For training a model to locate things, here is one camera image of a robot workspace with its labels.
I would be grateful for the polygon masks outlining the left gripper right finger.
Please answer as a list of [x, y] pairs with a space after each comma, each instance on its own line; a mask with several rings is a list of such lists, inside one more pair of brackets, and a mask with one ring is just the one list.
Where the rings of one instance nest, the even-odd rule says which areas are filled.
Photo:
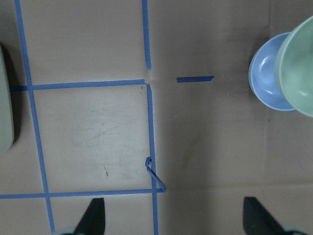
[[283, 227], [256, 197], [244, 197], [243, 229], [246, 235], [307, 235], [294, 227]]

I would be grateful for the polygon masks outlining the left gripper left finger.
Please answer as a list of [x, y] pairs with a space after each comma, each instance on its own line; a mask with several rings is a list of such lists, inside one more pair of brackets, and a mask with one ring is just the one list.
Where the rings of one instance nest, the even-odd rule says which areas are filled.
[[75, 228], [56, 231], [56, 235], [104, 235], [106, 229], [104, 198], [93, 198]]

